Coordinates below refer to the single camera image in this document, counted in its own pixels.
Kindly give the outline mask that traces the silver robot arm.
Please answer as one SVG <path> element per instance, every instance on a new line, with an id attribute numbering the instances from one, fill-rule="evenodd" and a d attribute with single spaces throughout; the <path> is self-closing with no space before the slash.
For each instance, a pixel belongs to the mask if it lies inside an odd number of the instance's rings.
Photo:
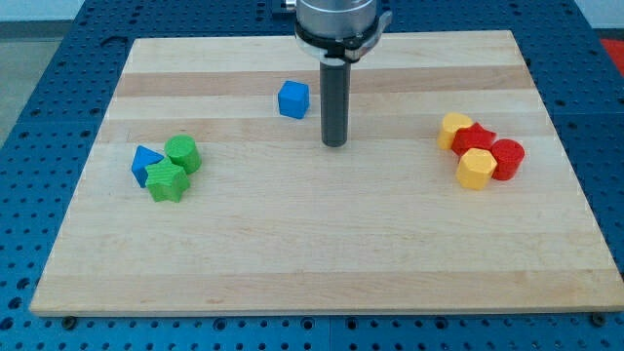
<path id="1" fill-rule="evenodd" d="M 358 62 L 380 41 L 393 19 L 376 0 L 273 0 L 274 15 L 294 18 L 297 46 L 327 66 Z"/>

